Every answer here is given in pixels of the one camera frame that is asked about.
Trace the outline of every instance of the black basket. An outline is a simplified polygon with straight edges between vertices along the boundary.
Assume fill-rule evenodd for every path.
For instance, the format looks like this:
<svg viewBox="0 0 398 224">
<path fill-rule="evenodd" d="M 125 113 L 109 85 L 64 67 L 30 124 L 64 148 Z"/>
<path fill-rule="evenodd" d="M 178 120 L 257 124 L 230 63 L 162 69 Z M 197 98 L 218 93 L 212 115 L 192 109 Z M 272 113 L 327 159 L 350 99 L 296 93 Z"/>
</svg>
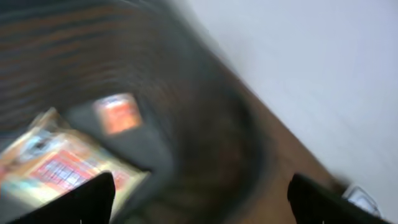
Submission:
<svg viewBox="0 0 398 224">
<path fill-rule="evenodd" d="M 262 139 L 226 70 L 158 1 L 0 3 L 0 131 L 113 93 L 148 105 L 175 161 L 115 223 L 219 223 L 262 175 Z"/>
</svg>

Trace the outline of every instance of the brown floor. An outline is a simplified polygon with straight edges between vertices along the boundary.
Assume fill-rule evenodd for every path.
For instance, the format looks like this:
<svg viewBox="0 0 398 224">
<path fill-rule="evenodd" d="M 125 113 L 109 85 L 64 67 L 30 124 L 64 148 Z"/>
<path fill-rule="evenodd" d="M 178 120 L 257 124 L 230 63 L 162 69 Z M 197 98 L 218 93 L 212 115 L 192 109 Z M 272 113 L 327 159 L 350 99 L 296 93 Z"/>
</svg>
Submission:
<svg viewBox="0 0 398 224">
<path fill-rule="evenodd" d="M 325 168 L 312 156 L 301 142 L 240 82 L 238 87 L 244 93 L 252 110 L 259 118 L 268 138 L 268 169 L 256 198 L 243 212 L 240 224 L 289 224 L 296 223 L 287 201 L 287 186 L 295 172 L 312 178 L 328 189 L 334 189 L 335 181 Z"/>
</svg>

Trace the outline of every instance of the snack package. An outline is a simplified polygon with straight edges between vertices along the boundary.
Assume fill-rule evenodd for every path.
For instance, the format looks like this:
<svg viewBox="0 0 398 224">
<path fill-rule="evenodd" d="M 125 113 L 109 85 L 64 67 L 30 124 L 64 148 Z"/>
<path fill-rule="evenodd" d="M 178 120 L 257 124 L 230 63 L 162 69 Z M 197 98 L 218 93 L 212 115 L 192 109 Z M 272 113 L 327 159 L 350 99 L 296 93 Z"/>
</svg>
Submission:
<svg viewBox="0 0 398 224">
<path fill-rule="evenodd" d="M 113 174 L 112 217 L 148 172 L 117 160 L 88 136 L 73 130 L 55 109 L 40 114 L 28 132 L 0 157 L 2 194 L 41 207 L 103 171 Z"/>
<path fill-rule="evenodd" d="M 121 93 L 97 100 L 94 109 L 105 134 L 117 134 L 141 125 L 138 106 L 130 94 Z"/>
</svg>

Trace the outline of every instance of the white wall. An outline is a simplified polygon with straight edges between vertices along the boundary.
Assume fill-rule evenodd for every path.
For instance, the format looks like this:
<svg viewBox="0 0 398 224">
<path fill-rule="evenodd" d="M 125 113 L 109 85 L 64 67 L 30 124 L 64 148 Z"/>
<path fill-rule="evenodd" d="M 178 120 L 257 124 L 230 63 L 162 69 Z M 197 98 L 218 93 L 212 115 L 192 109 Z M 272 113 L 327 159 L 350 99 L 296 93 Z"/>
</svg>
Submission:
<svg viewBox="0 0 398 224">
<path fill-rule="evenodd" d="M 398 1 L 184 3 L 321 163 L 398 222 Z"/>
</svg>

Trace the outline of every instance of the orange and white package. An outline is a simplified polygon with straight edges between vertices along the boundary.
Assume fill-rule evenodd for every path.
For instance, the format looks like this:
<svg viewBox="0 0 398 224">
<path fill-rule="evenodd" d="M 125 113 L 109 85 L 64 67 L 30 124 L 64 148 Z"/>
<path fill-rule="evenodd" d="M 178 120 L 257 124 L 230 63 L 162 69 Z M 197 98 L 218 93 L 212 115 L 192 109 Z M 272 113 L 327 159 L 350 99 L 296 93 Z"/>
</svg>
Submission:
<svg viewBox="0 0 398 224">
<path fill-rule="evenodd" d="M 117 134 L 141 125 L 134 98 L 128 93 L 108 96 L 94 103 L 106 134 Z"/>
</svg>

